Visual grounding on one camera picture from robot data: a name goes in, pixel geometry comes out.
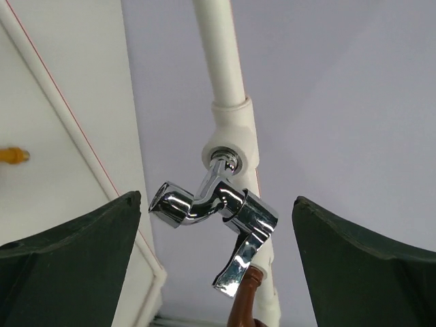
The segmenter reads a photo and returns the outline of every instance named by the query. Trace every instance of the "yellow knob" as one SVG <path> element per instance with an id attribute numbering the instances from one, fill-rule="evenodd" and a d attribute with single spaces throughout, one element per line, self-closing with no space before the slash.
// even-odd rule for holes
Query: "yellow knob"
<path id="1" fill-rule="evenodd" d="M 20 148 L 0 149 L 0 162 L 16 165 L 29 160 L 29 158 L 29 152 L 21 150 Z"/>

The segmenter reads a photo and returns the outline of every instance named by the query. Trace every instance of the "white pvc pipe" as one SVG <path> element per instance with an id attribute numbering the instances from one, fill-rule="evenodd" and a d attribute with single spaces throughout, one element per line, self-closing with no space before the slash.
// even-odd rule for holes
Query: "white pvc pipe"
<path id="1" fill-rule="evenodd" d="M 249 156 L 251 161 L 246 163 L 249 169 L 235 177 L 232 182 L 259 196 L 256 172 L 259 155 L 253 107 L 251 99 L 245 94 L 230 0 L 193 0 L 193 4 L 212 82 L 213 114 L 217 130 L 233 128 L 236 135 L 241 127 L 248 127 L 253 133 L 255 150 Z M 215 139 L 213 136 L 206 145 L 206 150 L 212 147 L 211 144 L 219 144 L 222 140 L 228 142 L 219 135 L 220 133 L 214 134 Z M 264 272 L 264 280 L 256 292 L 258 319 L 269 327 L 278 327 L 281 312 L 271 270 L 274 260 L 272 247 L 271 240 L 268 240 L 256 254 L 252 264 Z"/>
<path id="2" fill-rule="evenodd" d="M 220 107 L 237 106 L 245 101 L 243 75 L 228 0 L 193 0 L 214 103 Z"/>

